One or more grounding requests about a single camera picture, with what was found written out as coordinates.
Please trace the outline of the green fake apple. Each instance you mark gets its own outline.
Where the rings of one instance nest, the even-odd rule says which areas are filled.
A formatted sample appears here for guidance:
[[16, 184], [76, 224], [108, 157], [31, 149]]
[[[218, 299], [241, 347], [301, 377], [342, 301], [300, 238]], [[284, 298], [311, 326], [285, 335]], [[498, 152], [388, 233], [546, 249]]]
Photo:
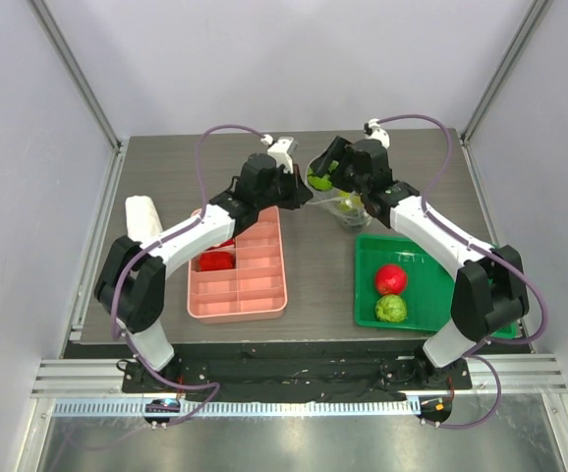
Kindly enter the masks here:
[[408, 317], [406, 302], [395, 294], [382, 296], [375, 304], [374, 313], [384, 323], [401, 323]]

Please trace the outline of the clear polka dot zip bag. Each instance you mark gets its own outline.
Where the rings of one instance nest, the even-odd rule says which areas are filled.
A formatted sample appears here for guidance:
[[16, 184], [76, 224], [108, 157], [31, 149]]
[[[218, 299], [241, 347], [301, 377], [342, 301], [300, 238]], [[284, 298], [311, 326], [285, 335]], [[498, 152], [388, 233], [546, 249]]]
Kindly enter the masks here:
[[334, 216], [341, 225], [351, 231], [360, 232], [369, 226], [371, 217], [367, 214], [361, 198], [356, 193], [337, 189], [330, 180], [331, 172], [338, 163], [332, 161], [323, 176], [317, 176], [321, 157], [313, 159], [307, 166], [306, 186], [312, 191], [311, 205], [319, 206]]

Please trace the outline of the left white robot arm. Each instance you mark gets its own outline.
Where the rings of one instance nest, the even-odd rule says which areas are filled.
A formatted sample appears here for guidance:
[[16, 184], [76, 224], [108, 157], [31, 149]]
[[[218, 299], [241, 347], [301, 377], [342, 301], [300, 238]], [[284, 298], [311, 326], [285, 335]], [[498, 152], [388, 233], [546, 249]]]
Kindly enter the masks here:
[[153, 389], [169, 391], [179, 378], [172, 363], [175, 350], [160, 320], [167, 278], [200, 253], [248, 230], [263, 210], [293, 210], [311, 199], [297, 165], [287, 171], [273, 157], [255, 153], [199, 213], [144, 242], [128, 236], [113, 242], [93, 296], [146, 366], [144, 379]]

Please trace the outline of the red fake apple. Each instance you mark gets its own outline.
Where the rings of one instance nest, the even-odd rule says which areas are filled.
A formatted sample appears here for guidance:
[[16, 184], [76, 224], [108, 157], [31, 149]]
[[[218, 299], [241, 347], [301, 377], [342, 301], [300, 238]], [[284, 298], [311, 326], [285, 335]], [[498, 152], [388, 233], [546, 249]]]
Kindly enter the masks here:
[[382, 295], [400, 295], [408, 285], [408, 274], [399, 265], [383, 265], [374, 276], [374, 287]]

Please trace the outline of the yellow-green fake pear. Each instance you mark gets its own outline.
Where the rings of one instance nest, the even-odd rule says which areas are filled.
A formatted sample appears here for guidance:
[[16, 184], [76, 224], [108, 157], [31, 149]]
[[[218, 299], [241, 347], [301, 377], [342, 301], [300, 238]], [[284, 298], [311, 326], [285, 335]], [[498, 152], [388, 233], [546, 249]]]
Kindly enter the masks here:
[[339, 193], [339, 203], [337, 208], [343, 212], [354, 212], [364, 210], [364, 206], [361, 202], [360, 196], [356, 193]]

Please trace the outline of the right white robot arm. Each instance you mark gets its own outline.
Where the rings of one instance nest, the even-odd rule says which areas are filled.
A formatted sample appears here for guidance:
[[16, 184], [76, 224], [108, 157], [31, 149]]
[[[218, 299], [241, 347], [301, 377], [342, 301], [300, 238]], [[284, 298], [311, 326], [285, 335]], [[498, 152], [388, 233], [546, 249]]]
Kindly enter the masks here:
[[326, 177], [333, 188], [358, 194], [371, 217], [414, 241], [453, 279], [449, 321], [414, 353], [421, 386], [439, 386], [466, 352], [529, 311], [519, 253], [485, 245], [426, 206], [417, 189], [394, 178], [386, 139], [337, 137], [310, 169], [310, 181]]

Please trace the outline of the yellow-green fake fruit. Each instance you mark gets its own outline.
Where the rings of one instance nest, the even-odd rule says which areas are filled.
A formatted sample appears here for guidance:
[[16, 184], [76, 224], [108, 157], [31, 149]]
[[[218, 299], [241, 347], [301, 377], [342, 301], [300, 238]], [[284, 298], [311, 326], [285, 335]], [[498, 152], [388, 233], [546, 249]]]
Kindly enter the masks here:
[[307, 169], [307, 185], [312, 187], [317, 192], [328, 192], [333, 189], [333, 184], [330, 180], [331, 172], [334, 170], [336, 163], [332, 163], [328, 167], [328, 171], [323, 176], [317, 176], [313, 168], [309, 165]]

